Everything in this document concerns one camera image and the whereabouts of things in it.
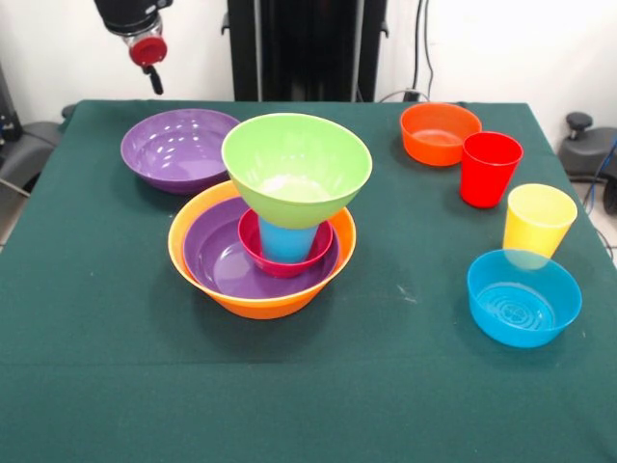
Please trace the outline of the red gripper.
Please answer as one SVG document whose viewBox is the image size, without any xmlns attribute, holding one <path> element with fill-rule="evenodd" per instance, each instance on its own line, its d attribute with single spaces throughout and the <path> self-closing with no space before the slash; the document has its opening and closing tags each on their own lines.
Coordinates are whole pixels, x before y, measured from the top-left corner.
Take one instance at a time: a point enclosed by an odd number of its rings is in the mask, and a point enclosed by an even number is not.
<svg viewBox="0 0 617 463">
<path fill-rule="evenodd" d="M 159 35 L 129 37 L 126 44 L 131 61 L 141 67 L 143 74 L 148 76 L 154 93 L 164 94 L 161 78 L 153 66 L 162 62 L 167 55 L 168 46 L 164 39 Z"/>
</svg>

